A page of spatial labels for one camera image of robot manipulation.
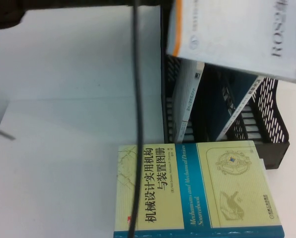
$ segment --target black wire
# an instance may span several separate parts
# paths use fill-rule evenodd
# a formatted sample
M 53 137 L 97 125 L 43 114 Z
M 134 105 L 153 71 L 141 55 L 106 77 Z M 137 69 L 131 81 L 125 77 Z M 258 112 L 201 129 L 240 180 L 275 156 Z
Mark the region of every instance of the black wire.
M 135 84 L 135 99 L 136 99 L 136 118 L 137 118 L 137 169 L 133 211 L 128 231 L 128 238 L 133 238 L 135 235 L 135 227 L 137 221 L 139 198 L 140 198 L 140 183 L 142 177 L 143 149 L 144 149 L 144 130 L 143 130 L 143 109 L 142 109 L 142 93 L 140 82 L 140 62 L 139 62 L 139 33 L 138 33 L 138 6 L 139 0 L 133 1 L 133 67 L 134 67 L 134 84 Z

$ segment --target green book cover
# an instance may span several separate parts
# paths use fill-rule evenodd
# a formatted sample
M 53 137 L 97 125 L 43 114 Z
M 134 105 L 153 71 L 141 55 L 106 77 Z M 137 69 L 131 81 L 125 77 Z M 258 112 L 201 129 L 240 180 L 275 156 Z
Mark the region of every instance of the green book cover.
M 114 238 L 127 237 L 136 152 L 119 148 Z M 254 143 L 145 145 L 135 235 L 283 238 Z

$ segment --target white wall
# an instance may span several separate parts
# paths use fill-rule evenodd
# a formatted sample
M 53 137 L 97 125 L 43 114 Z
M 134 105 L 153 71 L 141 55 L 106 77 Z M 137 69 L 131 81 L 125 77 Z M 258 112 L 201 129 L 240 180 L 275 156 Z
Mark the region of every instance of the white wall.
M 141 7 L 144 95 L 160 96 L 160 10 Z M 133 95 L 131 8 L 27 12 L 0 30 L 0 121 L 9 100 Z

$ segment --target desk file organizer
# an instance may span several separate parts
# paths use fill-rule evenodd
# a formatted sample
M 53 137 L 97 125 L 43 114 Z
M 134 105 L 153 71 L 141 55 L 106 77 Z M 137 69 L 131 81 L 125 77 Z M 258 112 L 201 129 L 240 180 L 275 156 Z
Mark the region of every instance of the desk file organizer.
M 161 80 L 164 142 L 172 143 L 172 93 L 181 60 L 166 54 L 171 6 L 161 4 Z M 278 81 L 265 78 L 237 117 L 224 140 L 253 140 L 267 169 L 277 169 L 289 147 L 289 134 L 277 108 Z M 202 94 L 200 82 L 197 97 Z M 196 98 L 183 143 L 206 142 L 207 130 L 201 100 Z

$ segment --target book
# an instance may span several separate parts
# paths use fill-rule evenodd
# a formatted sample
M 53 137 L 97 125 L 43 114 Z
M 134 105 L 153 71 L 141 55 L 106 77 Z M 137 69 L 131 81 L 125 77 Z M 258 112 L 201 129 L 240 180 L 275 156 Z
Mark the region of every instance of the book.
M 176 0 L 167 53 L 296 83 L 296 0 Z
M 126 238 L 137 148 L 122 146 L 114 238 Z M 283 238 L 253 141 L 144 146 L 135 236 Z
M 204 66 L 203 62 L 195 60 L 181 61 L 179 76 L 172 95 L 174 143 L 183 141 Z
M 204 79 L 204 103 L 210 141 L 220 141 L 263 81 L 263 76 L 214 66 Z

